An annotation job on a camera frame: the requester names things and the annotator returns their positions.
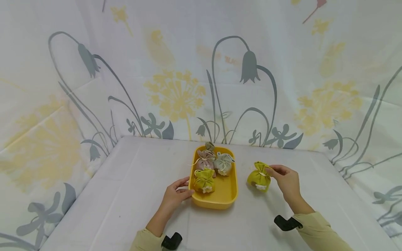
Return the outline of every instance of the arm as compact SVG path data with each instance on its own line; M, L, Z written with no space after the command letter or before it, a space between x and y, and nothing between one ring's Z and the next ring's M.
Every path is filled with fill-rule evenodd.
M181 202L191 197L194 190L180 187L188 186L189 177L180 179L166 188L162 203L158 211L149 221L147 227L137 232L130 251L155 251L162 250L162 241L165 238L163 231L173 212Z
M299 174L283 165L271 165L267 173L276 179L295 218L303 225L298 229L300 236L314 251L353 251L332 230L331 225L303 199L300 194Z

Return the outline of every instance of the left hand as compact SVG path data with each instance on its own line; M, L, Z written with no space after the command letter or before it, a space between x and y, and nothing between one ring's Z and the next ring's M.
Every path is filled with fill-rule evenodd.
M170 218L181 202L193 195L194 190L181 188L189 185L189 179L190 177L186 177L177 180L166 188L165 195L163 196L162 203L158 210L160 213L163 213Z

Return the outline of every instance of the yellow sachet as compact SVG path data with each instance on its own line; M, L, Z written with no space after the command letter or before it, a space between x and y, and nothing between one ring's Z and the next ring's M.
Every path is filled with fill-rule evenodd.
M258 190L267 192L269 184L271 183L271 177L265 171L265 168L270 167L267 164L259 161L255 162L254 166L257 170L254 170L250 173L247 178L247 183L251 186L254 186Z
M194 190L202 192L203 194L215 191L214 174L215 170L211 169L195 170Z

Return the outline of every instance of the yellow dandelion print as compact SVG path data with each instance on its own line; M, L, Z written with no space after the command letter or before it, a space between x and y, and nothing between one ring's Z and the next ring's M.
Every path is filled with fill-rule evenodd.
M205 96L204 86L198 79L191 78L191 72L163 71L163 74L154 75L153 81L147 81L144 86L152 93L149 101L158 105L160 115L169 117L170 121L179 119L187 121L189 139L191 130L189 117L195 116L195 111L204 106L202 99Z
M331 21L323 22L320 18L315 20L313 30L311 31L311 35L315 35L316 33L320 34L320 46L319 50L321 50L322 43L324 41L324 33L328 31L328 26Z
M163 41L162 32L160 30L151 31L145 37L151 58L160 67L173 68L175 59L170 49Z
M335 74L336 60L344 49L345 43L332 44L329 46L320 65L320 74L323 78L328 78Z
M133 32L131 31L130 26L128 25L128 22L127 22L128 16L127 16L125 9L126 9L126 6L123 6L120 9L118 9L116 7L110 8L110 10L113 13L113 18L114 18L115 22L118 23L119 21L122 21L126 25L128 32L130 32L130 35L133 37L134 36Z
M354 86L352 81L347 84L326 82L323 88L315 89L310 98L300 97L302 108L295 114L295 120L300 122L298 128L311 136L322 128L333 128L335 121L351 119L353 111L362 105Z
M87 171L80 154L78 125L66 104L54 96L49 104L22 116L17 125L21 131L6 143L0 172L22 192L37 184L49 189L58 181L66 182L76 166Z

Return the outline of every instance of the pink print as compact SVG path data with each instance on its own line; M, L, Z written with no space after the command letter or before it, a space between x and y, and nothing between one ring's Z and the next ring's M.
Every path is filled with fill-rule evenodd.
M305 22L307 22L307 20L314 14L314 12L316 12L318 10L318 8L322 7L324 4L326 4L326 0L317 0L317 7L316 9L313 11L313 13L311 13L308 18L306 20L304 20L303 24Z

